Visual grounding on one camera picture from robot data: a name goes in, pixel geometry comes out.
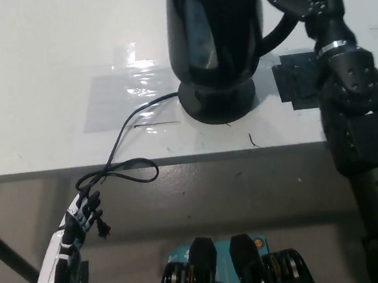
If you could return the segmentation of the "left white and black hand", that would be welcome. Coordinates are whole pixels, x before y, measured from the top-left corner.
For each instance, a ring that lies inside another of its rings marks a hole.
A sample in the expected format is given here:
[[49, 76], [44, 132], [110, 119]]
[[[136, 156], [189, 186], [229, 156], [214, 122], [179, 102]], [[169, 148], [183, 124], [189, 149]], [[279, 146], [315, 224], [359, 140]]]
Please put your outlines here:
[[80, 249], [86, 234], [102, 211], [97, 210], [100, 192], [76, 194], [52, 234], [37, 283], [77, 283]]

